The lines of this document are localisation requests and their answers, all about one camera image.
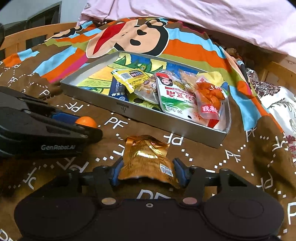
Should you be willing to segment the small orange tangerine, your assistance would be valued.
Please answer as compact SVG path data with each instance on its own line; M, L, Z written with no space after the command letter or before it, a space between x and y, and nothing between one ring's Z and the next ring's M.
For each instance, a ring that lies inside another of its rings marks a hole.
M82 126L88 126L91 128L97 128L97 123L95 120L93 120L93 118L89 117L89 116L82 116L80 118L78 118L75 121L76 124L78 125L82 125Z

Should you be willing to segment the golden foil snack packet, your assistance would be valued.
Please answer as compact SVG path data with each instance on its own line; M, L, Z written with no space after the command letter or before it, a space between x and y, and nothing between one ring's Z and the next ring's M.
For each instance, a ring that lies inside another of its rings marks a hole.
M118 179L150 178L179 189L174 164L167 158L169 147L149 135L127 137Z

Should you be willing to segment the dark blue snack bar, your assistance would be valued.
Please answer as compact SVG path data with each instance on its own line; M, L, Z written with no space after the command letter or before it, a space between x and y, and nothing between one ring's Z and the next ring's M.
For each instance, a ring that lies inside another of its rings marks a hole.
M108 95L123 101L128 101L126 87L122 83L118 82L114 77L112 77Z

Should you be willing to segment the yellow biscuit packet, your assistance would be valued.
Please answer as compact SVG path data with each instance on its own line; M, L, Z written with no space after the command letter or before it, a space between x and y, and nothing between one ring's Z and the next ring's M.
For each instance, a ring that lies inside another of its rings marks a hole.
M149 79L149 76L140 69L116 69L111 74L129 93L133 93L138 85Z

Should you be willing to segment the orange red meat snack packet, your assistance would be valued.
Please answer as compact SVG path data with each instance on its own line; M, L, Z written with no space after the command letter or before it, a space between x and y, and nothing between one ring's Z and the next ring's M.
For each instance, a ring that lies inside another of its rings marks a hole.
M200 76L195 85L194 92L197 100L199 114L208 121L207 126L217 130L223 130L226 119L225 104L229 97L229 92L223 87L212 84L203 75Z

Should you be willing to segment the green white red snack bag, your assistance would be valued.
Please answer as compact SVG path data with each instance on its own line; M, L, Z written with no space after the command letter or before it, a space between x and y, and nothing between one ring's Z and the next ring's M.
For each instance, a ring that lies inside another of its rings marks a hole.
M159 105L164 113L207 126L208 121L199 114L195 95L185 88L175 73L162 69L154 77Z

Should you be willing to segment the clear nut snack packet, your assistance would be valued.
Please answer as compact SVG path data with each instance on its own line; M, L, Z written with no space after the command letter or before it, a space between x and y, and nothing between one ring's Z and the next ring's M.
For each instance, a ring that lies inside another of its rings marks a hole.
M157 83L154 75L138 85L134 93L137 97L152 104L159 104L159 97L157 91Z

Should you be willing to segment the clear puffed rice packet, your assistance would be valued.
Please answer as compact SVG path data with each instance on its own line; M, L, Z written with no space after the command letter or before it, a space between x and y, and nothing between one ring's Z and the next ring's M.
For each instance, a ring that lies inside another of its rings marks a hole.
M194 92L196 90L197 75L191 72L187 72L179 69L178 71L182 83L188 91Z

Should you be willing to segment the colourful monkey cartoon blanket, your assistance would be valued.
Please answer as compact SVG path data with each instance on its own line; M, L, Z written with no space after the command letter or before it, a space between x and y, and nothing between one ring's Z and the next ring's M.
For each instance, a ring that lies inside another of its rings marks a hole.
M294 124L194 26L55 26L1 60L1 240L295 240Z

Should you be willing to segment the colourful picture tray box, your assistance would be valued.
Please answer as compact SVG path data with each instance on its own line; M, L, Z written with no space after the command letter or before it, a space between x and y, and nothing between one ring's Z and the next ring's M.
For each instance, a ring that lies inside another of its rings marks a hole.
M68 96L214 148L231 127L223 78L165 58L106 54L65 77L61 87Z

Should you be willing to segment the white floral patterned quilt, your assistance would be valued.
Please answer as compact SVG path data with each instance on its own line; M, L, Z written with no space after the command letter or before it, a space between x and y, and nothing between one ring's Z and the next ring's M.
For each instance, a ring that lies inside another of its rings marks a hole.
M246 73L262 105L283 129L295 162L295 95L283 86L259 81L257 73L250 68L246 69Z

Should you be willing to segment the pink bed sheet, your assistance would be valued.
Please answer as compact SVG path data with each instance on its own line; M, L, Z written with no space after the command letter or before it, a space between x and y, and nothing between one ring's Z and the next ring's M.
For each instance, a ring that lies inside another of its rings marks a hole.
M88 1L77 24L148 16L179 20L295 57L295 7L289 1Z

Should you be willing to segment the wooden bed frame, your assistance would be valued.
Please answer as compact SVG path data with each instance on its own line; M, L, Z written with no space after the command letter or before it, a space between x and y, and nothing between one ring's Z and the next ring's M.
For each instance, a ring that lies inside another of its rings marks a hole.
M49 39L59 32L71 32L76 27L76 23L59 23L52 25L44 25L35 28L23 30L6 36L5 29L1 26L1 50L4 50L5 56L8 57L17 52L27 49L26 41L29 39L45 36ZM217 31L210 31L210 36L214 40L229 48L234 47L228 53L237 51L237 55L241 56L243 62L248 67L253 67L259 72L259 80L262 82L273 83L273 79L268 77L270 73L277 77L277 83L290 89L295 93L295 58L289 55L268 51L263 48L256 47L236 37L231 37Z

